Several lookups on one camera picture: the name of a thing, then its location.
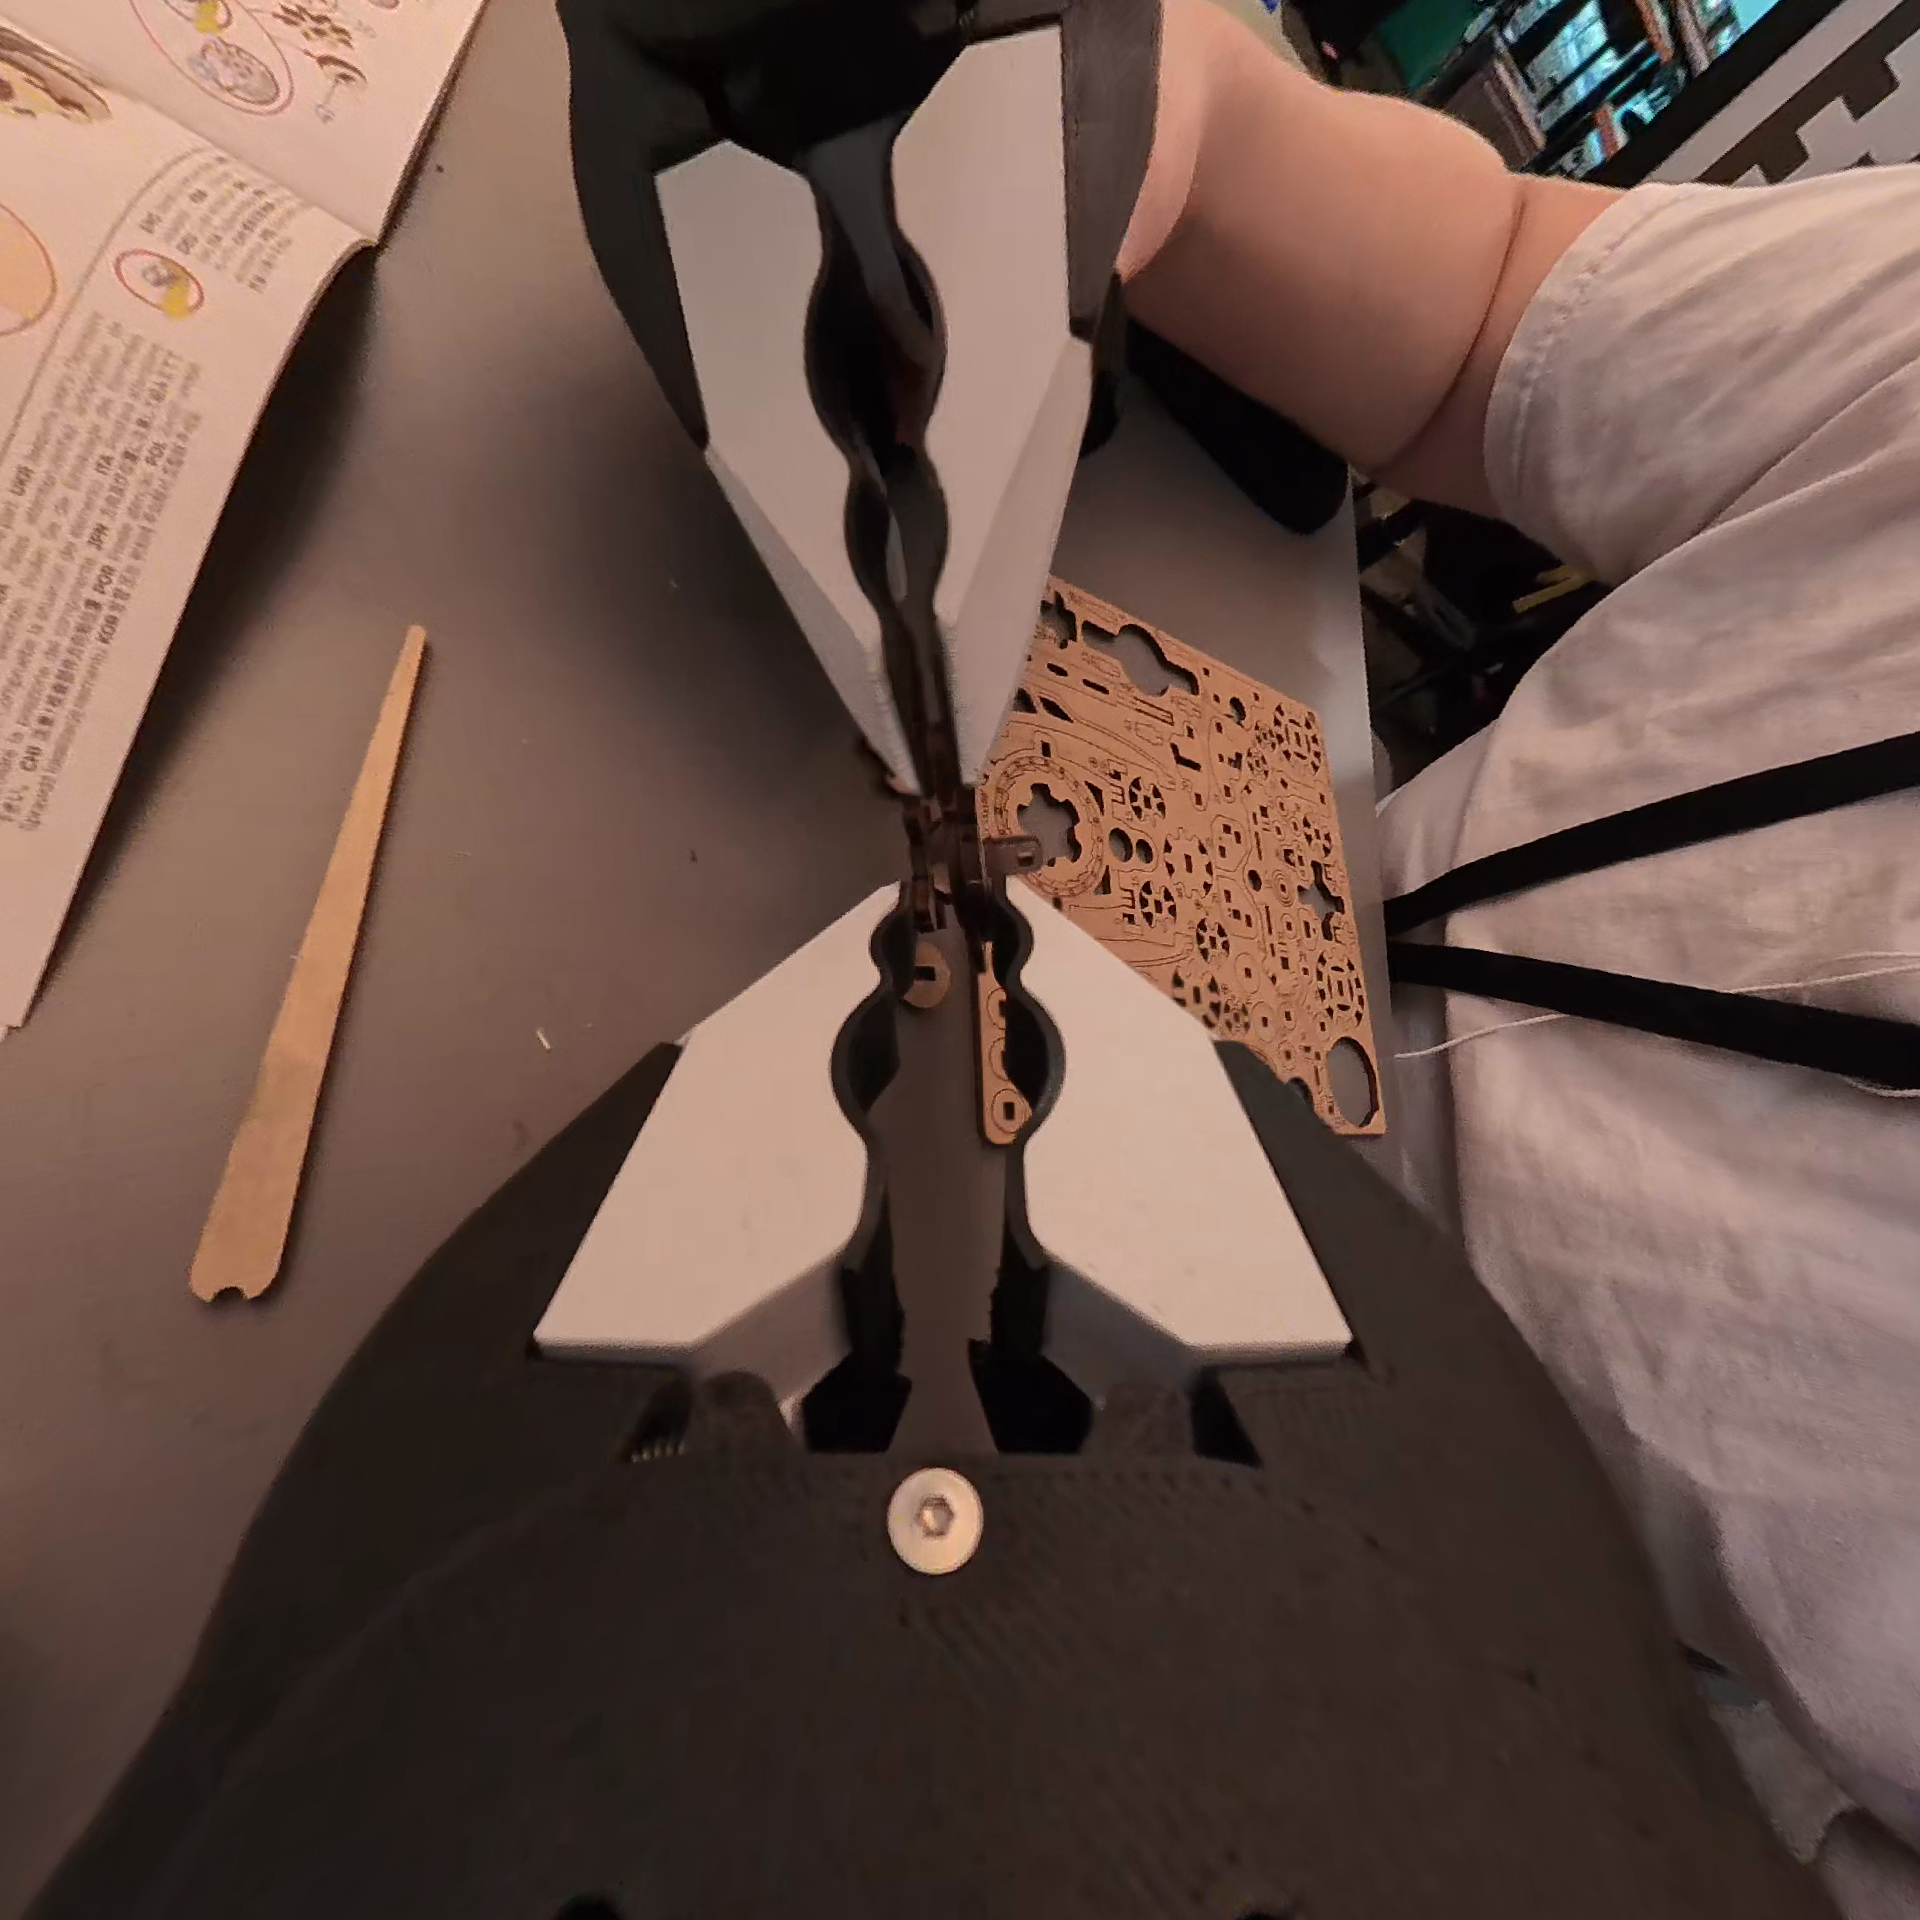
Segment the wooden stick tool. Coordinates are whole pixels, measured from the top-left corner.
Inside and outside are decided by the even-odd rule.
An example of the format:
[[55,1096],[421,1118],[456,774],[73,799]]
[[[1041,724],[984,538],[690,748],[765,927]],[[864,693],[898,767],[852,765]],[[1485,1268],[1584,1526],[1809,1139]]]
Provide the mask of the wooden stick tool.
[[271,1045],[262,1052],[248,1111],[230,1139],[230,1160],[198,1233],[189,1286],[202,1303],[225,1293],[262,1299],[288,1263],[421,658],[427,630],[410,625]]

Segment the cluttered storage shelves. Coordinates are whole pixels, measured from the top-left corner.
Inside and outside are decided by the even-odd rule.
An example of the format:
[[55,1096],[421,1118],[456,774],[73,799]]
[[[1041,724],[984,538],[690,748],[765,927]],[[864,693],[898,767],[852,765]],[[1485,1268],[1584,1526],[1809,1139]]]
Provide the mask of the cluttered storage shelves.
[[1773,0],[1524,0],[1461,47],[1451,118],[1512,167],[1587,178],[1670,114]]

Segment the instruction booklet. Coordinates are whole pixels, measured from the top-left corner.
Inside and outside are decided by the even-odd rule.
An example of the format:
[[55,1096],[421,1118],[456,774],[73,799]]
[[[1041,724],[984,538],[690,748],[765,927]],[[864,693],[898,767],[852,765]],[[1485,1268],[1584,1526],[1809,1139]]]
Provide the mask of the instruction booklet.
[[0,1023],[23,1029],[273,376],[479,0],[0,7]]

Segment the small wooden gear piece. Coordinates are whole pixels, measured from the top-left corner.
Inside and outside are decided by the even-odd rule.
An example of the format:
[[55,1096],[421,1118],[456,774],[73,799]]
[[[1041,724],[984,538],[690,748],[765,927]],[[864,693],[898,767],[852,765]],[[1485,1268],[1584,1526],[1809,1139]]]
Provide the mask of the small wooden gear piece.
[[953,960],[942,935],[958,927],[971,983],[980,1128],[988,1148],[1012,1148],[1034,1118],[1034,1099],[1010,1068],[1012,1012],[997,968],[1006,959],[980,903],[988,887],[1034,882],[1044,845],[1034,837],[984,837],[980,823],[964,829],[940,799],[906,792],[906,785],[892,774],[887,791],[900,799],[906,829],[911,975],[900,1005],[932,1012],[947,996]]

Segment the black white patterned board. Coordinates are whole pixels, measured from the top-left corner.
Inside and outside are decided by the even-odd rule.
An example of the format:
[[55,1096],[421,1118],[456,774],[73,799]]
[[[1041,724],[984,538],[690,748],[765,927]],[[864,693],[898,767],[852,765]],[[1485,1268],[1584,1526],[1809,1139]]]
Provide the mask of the black white patterned board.
[[1920,157],[1920,7],[1902,0],[1752,121],[1704,184],[1787,184]]

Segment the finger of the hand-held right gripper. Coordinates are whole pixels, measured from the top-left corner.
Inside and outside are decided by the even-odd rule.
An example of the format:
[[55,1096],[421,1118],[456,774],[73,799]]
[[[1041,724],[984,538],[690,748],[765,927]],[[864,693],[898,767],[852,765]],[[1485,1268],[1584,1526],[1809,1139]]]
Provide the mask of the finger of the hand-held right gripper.
[[947,792],[947,321],[906,228],[906,127],[657,173],[703,452],[804,643],[906,792]]
[[1092,412],[1068,330],[1066,36],[966,47],[892,149],[898,225],[932,274],[947,368],[925,464],[947,497],[940,630],[980,785],[1012,704]]

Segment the person's right forearm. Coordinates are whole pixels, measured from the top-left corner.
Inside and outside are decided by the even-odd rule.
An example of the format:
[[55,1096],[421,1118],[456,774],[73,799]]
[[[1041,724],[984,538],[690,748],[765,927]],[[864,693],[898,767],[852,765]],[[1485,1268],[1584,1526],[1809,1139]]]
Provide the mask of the person's right forearm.
[[1508,173],[1474,127],[1315,79],[1161,7],[1125,306],[1403,495],[1495,516],[1485,426],[1524,311],[1614,189]]

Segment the wooden parts sheet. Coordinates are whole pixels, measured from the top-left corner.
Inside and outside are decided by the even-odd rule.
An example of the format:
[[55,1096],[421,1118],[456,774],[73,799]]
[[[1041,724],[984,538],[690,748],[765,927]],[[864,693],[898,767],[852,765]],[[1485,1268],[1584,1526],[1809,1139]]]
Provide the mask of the wooden parts sheet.
[[1052,581],[971,791],[1029,887],[1253,1047],[1329,1128],[1379,1134],[1379,1060],[1317,712]]

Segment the person's white shirt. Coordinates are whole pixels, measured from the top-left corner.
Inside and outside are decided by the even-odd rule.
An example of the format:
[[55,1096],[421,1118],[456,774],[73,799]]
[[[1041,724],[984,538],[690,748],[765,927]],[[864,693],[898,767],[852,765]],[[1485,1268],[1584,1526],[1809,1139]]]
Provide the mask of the person's white shirt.
[[[1499,510],[1614,591],[1379,805],[1379,882],[1916,731],[1916,164],[1636,189],[1531,297]],[[1575,1401],[1688,1646],[1784,1720],[1764,1796],[1916,1917],[1916,1096],[1408,996],[1410,1188]]]

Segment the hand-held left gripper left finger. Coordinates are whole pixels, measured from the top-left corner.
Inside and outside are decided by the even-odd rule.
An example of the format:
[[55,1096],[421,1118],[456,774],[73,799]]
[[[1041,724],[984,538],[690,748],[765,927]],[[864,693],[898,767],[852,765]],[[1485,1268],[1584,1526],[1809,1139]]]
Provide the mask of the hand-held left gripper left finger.
[[552,1308],[543,1361],[757,1376],[804,1432],[898,1432],[900,1299],[872,1111],[916,920],[876,887],[690,1029]]

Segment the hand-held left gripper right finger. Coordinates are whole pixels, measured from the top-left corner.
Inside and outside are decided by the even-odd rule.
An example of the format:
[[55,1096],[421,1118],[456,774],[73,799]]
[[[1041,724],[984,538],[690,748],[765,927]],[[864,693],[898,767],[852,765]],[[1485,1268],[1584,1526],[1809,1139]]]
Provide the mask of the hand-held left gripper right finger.
[[971,1392],[993,1423],[1092,1423],[1238,1365],[1317,1365],[1351,1318],[1207,1029],[1010,882],[988,917],[1010,1068],[1006,1240]]

